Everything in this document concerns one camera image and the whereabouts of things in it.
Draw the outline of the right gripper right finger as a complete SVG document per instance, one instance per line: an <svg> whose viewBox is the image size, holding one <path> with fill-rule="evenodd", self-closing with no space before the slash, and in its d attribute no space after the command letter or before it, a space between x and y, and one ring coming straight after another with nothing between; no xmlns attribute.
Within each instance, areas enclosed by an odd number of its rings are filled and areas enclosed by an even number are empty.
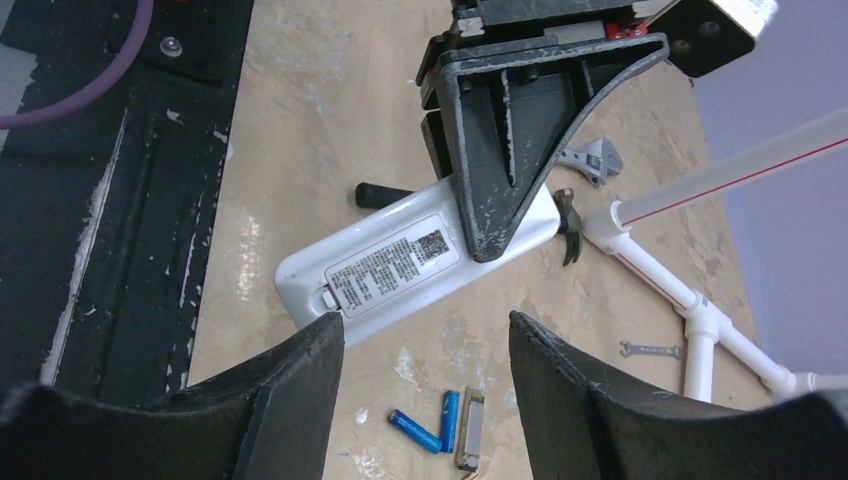
<svg viewBox="0 0 848 480"><path fill-rule="evenodd" d="M754 411L644 382L509 316L509 354L537 479L843 479L847 394L808 393Z"/></svg>

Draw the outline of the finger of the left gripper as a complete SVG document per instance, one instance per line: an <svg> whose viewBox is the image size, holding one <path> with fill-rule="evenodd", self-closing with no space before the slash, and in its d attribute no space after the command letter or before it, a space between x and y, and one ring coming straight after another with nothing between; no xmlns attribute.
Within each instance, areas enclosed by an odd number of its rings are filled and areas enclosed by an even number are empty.
<svg viewBox="0 0 848 480"><path fill-rule="evenodd" d="M421 122L421 132L435 175L443 179L453 173L440 110L429 111Z"/></svg>

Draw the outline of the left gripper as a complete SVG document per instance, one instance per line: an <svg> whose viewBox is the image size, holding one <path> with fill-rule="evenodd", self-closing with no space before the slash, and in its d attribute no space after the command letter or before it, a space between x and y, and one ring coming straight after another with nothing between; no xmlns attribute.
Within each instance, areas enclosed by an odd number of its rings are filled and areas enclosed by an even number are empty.
<svg viewBox="0 0 848 480"><path fill-rule="evenodd" d="M478 263L505 255L557 154L618 86L664 61L670 48L670 62L700 78L757 44L712 1L453 1L451 8L452 23L429 40L415 83L433 70L433 108Z"/></svg>

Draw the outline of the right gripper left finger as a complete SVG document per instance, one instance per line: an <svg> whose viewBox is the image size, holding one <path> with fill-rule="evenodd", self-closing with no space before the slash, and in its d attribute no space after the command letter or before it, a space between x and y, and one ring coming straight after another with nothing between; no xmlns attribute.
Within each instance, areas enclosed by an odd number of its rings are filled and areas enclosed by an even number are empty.
<svg viewBox="0 0 848 480"><path fill-rule="evenodd" d="M329 313L148 406L37 383L1 390L5 479L318 479L344 356Z"/></svg>

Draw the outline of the white remote control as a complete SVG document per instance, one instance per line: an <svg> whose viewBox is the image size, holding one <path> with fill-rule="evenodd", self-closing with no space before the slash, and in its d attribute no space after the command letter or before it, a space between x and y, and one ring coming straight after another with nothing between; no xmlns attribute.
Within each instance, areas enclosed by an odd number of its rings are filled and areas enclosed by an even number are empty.
<svg viewBox="0 0 848 480"><path fill-rule="evenodd" d="M439 180L286 257L274 285L298 329L337 313L352 347L547 242L559 223L541 188L505 253L478 263L452 183Z"/></svg>

